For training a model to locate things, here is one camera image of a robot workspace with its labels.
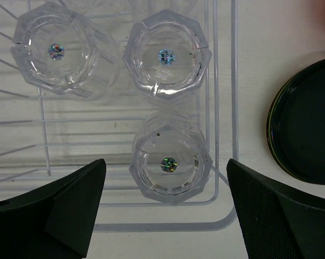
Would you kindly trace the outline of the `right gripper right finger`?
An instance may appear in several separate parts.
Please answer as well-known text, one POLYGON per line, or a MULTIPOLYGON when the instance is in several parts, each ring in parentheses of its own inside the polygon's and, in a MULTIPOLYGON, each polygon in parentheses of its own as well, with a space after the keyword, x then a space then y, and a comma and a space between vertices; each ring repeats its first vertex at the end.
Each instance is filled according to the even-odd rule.
POLYGON ((325 199, 230 159, 226 166, 249 258, 325 258, 325 199))

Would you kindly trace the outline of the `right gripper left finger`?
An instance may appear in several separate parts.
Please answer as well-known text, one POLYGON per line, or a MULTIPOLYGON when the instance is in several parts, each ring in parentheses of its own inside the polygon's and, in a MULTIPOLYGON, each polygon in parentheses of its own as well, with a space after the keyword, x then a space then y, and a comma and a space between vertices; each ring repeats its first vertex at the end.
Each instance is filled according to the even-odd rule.
POLYGON ((0 258, 85 258, 106 177, 104 159, 0 201, 0 258))

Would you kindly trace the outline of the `black plate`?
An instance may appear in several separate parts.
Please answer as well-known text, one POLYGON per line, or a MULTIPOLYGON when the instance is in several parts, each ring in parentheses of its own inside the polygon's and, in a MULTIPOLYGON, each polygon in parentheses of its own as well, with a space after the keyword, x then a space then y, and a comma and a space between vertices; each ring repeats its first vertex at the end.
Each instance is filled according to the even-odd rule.
POLYGON ((325 185, 325 59, 293 75, 272 113, 272 134, 295 178, 325 185))

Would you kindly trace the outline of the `clear glass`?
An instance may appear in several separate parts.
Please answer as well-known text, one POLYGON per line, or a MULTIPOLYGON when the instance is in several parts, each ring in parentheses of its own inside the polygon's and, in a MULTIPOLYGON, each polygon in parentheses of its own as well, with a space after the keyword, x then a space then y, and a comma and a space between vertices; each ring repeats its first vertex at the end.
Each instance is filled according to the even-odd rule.
POLYGON ((62 6, 81 14, 93 11, 104 3, 102 0, 60 0, 57 2, 62 6))
POLYGON ((129 171, 144 197, 176 205, 204 190, 212 164, 196 122, 184 114, 156 112, 135 135, 129 171))
POLYGON ((119 46, 89 18, 47 2, 18 17, 11 54, 24 80, 73 100, 117 97, 119 46))
POLYGON ((128 1, 134 16, 147 17, 162 10, 170 10, 181 15, 188 14, 198 3, 198 0, 132 0, 128 1))
POLYGON ((200 23, 165 9, 133 25, 123 60, 137 94, 172 106, 200 89, 211 56, 200 23))

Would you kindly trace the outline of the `lime green plate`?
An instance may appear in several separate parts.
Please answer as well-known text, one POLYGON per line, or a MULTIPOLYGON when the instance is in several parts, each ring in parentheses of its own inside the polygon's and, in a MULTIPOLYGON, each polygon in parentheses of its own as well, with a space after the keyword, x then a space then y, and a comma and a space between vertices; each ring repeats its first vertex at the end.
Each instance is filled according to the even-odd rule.
POLYGON ((280 96, 284 93, 285 89, 287 86, 289 86, 290 82, 292 81, 293 77, 289 78, 281 87, 281 89, 277 92, 276 96, 274 97, 269 111, 267 113, 267 120, 266 120, 266 141, 267 141, 267 146, 269 148, 270 154, 274 161, 279 165, 279 167, 285 171, 288 175, 292 176, 295 178, 295 175, 288 170, 286 166, 282 164, 282 162, 279 160, 276 149, 274 148, 274 143, 273 143, 273 134, 272 134, 272 113, 276 107, 277 102, 280 99, 280 96))

